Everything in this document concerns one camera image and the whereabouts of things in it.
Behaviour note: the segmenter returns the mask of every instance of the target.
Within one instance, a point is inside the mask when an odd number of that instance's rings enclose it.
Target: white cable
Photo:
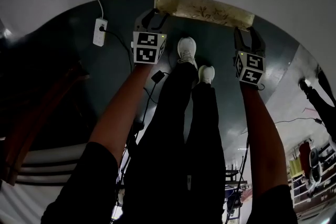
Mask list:
[[[100,3],[100,0],[98,0],[98,3],[99,3],[100,8],[101,8],[101,18],[104,19],[104,11],[103,11],[103,7],[102,7],[102,5]]]

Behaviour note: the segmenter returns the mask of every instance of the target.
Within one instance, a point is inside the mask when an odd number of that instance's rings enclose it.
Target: sneaker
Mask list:
[[[204,82],[211,84],[215,77],[215,69],[213,66],[207,67],[207,66],[201,66],[198,70],[198,78],[199,83]]]
[[[305,78],[299,80],[299,87],[306,95],[308,95],[309,86],[306,84]]]
[[[197,69],[197,64],[195,61],[196,42],[191,37],[187,37],[181,38],[178,43],[177,52],[181,58],[177,62],[189,62]]]

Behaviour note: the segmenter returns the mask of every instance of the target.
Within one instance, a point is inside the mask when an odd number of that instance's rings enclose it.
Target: forearm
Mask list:
[[[246,111],[254,196],[287,184],[285,151],[275,124],[257,90],[241,83]]]
[[[152,65],[139,64],[115,94],[94,128],[90,142],[106,147],[120,165],[125,143],[133,124],[142,90]]]

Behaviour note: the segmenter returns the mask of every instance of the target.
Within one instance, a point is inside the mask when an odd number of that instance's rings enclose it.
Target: gray floor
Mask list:
[[[134,20],[146,9],[152,8],[154,0],[102,0],[104,17],[108,20],[107,29],[123,37],[126,45],[132,40]],[[31,36],[35,47],[43,51],[53,52],[53,57],[45,61],[50,64],[61,63],[77,58],[90,73],[90,79],[83,83],[83,90],[96,116],[104,111],[109,100],[116,93],[130,72],[127,53],[118,40],[107,34],[103,47],[92,43],[96,18],[101,16],[98,2],[91,2],[61,14],[45,24]],[[182,35],[192,36],[197,43],[196,61],[208,61],[215,67],[216,77],[213,87],[216,89],[219,130],[223,148],[228,148],[235,137],[246,127],[243,100],[239,83],[235,78],[233,67],[234,39],[233,28],[199,22],[177,17],[168,18],[165,27],[168,29],[166,50],[160,63],[153,68],[170,72],[177,62],[177,42]],[[266,102],[292,61],[298,43],[276,26],[256,17],[254,27],[266,42],[267,73],[265,90],[260,94]],[[246,44],[249,35],[243,33]],[[157,100],[163,81],[156,87],[153,99]],[[146,87],[151,90],[154,83],[148,80]],[[146,103],[144,92],[139,117],[142,116]],[[146,116],[146,126],[155,109],[150,102]],[[185,114],[185,137],[187,137],[192,119],[192,102]]]

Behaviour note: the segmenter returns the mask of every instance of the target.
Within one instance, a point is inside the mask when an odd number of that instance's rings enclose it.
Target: white power strip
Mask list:
[[[95,25],[95,31],[93,33],[93,44],[102,47],[104,45],[105,40],[105,32],[102,32],[99,30],[100,27],[104,27],[104,30],[106,30],[107,27],[107,20],[104,20],[102,18],[96,19],[96,25]]]

